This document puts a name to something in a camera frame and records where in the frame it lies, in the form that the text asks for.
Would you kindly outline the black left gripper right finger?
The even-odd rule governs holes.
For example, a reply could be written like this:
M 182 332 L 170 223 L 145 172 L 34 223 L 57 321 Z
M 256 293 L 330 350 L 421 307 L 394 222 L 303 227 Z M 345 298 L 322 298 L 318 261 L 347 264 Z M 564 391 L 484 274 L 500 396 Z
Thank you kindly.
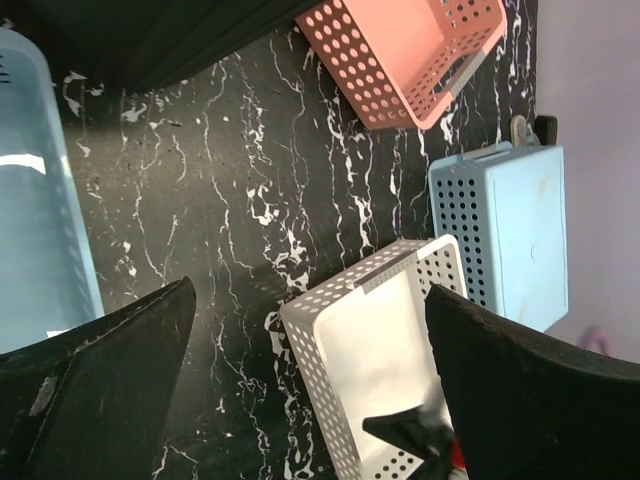
M 637 364 L 519 325 L 440 285 L 425 315 L 470 478 L 638 478 Z

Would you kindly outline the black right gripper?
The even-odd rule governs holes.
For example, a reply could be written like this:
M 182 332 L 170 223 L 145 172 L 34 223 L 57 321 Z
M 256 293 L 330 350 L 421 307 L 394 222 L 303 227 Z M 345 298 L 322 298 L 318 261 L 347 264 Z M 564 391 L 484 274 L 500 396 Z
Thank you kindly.
M 439 410 L 418 407 L 389 415 L 366 417 L 363 430 L 374 437 L 424 460 L 419 478 L 463 480 L 468 478 L 464 458 L 452 428 Z

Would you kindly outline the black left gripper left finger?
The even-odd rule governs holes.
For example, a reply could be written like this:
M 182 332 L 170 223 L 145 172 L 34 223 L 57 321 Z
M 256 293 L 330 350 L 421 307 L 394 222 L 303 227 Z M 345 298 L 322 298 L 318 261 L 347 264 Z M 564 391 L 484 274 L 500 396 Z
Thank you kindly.
M 195 310 L 184 277 L 2 354 L 2 478 L 150 478 Z

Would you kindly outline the white perforated plastic basket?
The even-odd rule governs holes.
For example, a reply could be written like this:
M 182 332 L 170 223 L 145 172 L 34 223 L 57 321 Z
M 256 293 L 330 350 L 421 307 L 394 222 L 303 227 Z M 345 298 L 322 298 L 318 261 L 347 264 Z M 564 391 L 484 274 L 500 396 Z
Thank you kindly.
M 467 294 L 451 235 L 397 240 L 280 309 L 341 479 L 407 479 L 423 462 L 362 422 L 416 407 L 437 388 L 424 308 L 436 284 Z

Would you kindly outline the large blue perforated basket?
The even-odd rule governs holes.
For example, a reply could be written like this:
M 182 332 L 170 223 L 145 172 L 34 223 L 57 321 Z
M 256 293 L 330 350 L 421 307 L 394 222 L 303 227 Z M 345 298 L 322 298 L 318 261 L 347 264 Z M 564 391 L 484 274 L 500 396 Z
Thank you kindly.
M 505 141 L 428 169 L 436 235 L 458 242 L 470 301 L 544 332 L 569 308 L 564 150 Z

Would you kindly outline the small blue perforated basket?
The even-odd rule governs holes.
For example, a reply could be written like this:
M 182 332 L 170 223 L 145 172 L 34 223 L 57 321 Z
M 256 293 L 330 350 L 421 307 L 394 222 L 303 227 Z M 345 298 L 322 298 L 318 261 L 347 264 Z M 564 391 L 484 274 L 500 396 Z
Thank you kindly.
M 1 32 L 1 350 L 103 316 L 48 63 Z

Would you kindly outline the black plastic bucket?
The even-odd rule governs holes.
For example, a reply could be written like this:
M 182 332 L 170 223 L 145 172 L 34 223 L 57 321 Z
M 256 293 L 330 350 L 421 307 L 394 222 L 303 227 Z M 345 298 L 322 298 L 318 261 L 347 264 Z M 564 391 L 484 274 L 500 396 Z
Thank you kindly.
M 1 19 L 53 72 L 131 92 L 167 87 L 314 7 L 312 1 L 4 1 Z

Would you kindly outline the pink perforated plastic basket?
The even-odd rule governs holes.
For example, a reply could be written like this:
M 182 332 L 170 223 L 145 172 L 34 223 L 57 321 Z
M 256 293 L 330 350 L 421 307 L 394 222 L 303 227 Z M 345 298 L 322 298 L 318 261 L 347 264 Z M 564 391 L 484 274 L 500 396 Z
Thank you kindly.
M 433 127 L 502 37 L 492 0 L 323 1 L 296 24 L 369 129 Z

